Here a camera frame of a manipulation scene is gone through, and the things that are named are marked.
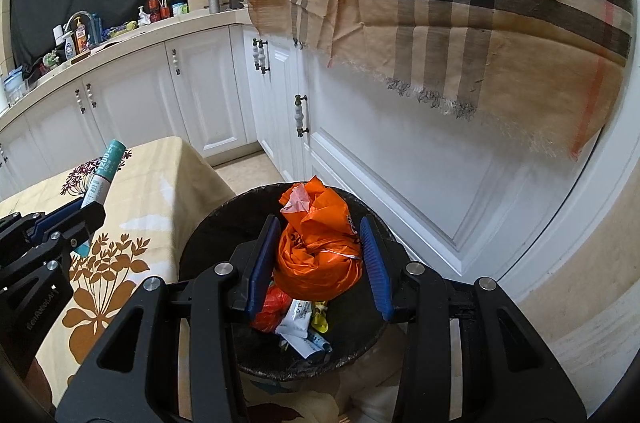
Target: floor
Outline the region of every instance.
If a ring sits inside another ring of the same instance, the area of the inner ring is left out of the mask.
[[[234,159],[214,167],[214,170],[236,194],[242,194],[256,186],[284,181],[264,152]]]

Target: red plastic wrapper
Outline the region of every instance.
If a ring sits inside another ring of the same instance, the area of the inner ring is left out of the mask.
[[[292,298],[276,284],[271,284],[267,289],[262,311],[255,315],[251,326],[264,333],[272,333],[289,311],[291,300]]]

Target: teal and white tube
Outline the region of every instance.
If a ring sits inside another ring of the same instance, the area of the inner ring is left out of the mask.
[[[82,201],[83,207],[88,205],[90,202],[99,202],[100,204],[104,204],[107,199],[109,188],[111,187],[111,181],[113,181],[113,178],[116,175],[116,171],[120,166],[122,156],[124,156],[126,149],[126,146],[115,139],[109,143],[107,151],[104,153],[104,156],[102,156],[94,176],[91,178],[91,181],[89,181],[89,186],[87,187],[86,193],[84,194],[84,200]],[[93,238],[94,234],[92,233],[86,243],[81,244],[76,248],[76,253],[81,257],[87,257],[87,255],[89,255],[89,250],[91,249],[91,241]]]

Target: silver bolt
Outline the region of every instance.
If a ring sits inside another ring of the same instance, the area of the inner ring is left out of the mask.
[[[482,277],[479,279],[478,285],[485,291],[493,291],[498,287],[498,284],[496,284],[495,280],[491,277]]]
[[[216,264],[216,267],[213,268],[213,271],[216,272],[217,275],[225,276],[229,275],[234,270],[234,265],[230,262],[221,262],[220,264]]]
[[[406,272],[409,275],[422,275],[424,273],[424,264],[422,262],[410,262],[406,265]]]
[[[142,284],[142,287],[147,291],[154,291],[160,287],[160,279],[158,277],[149,277]]]

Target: black trash bag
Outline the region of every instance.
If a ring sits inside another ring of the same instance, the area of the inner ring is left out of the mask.
[[[267,215],[277,215],[282,229],[287,221],[280,214],[280,196],[291,183],[261,186],[234,197],[204,219],[191,235],[180,259],[180,280],[190,280],[218,262],[229,260],[236,246],[258,238]],[[353,223],[360,226],[364,215],[373,215],[383,237],[395,240],[385,223],[353,194],[334,188],[347,202]],[[281,350],[280,337],[250,326],[235,324],[234,344],[241,371],[278,381],[317,376],[351,363],[376,343],[386,327],[376,309],[366,269],[348,291],[328,304],[329,330],[323,335],[333,350],[319,363],[303,359],[291,346]]]

